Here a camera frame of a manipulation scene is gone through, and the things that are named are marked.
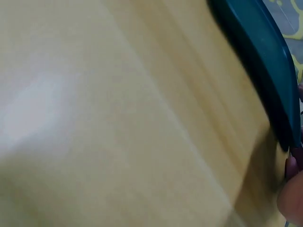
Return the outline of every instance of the light wood surface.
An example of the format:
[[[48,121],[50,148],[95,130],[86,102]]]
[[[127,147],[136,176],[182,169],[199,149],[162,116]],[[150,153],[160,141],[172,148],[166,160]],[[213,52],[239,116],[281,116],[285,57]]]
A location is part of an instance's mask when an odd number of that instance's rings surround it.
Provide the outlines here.
[[[1,226],[283,226],[286,154],[205,0],[2,0],[0,28]]]

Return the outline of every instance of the patterned fabric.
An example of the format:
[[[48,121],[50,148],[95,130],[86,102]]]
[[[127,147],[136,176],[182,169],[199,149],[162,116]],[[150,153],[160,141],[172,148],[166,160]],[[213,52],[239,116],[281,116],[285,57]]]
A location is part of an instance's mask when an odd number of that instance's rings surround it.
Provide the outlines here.
[[[303,82],[303,0],[263,0],[292,54],[298,82]]]

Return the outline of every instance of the fingernail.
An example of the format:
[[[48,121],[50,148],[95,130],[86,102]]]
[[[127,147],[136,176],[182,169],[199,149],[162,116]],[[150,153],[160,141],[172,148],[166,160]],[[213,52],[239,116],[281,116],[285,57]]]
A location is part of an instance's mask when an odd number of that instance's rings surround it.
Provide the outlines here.
[[[303,170],[303,149],[302,148],[291,148],[290,149],[291,154],[295,158],[297,165],[299,167],[299,170]]]
[[[285,178],[290,180],[299,173],[299,168],[294,157],[289,157],[285,161]]]

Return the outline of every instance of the dark green plastic object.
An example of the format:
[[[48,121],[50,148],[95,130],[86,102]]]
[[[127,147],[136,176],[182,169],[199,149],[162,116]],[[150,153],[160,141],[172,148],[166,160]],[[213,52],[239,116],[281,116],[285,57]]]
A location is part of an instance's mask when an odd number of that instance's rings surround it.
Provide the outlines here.
[[[262,0],[209,0],[248,69],[281,147],[300,146],[300,103],[294,63]]]

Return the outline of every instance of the wooden table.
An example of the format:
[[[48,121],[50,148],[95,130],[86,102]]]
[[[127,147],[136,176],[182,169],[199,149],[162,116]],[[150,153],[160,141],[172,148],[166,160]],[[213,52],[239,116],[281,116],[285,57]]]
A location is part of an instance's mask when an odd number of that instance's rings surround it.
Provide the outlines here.
[[[2,0],[1,226],[278,227],[284,154],[205,0]]]

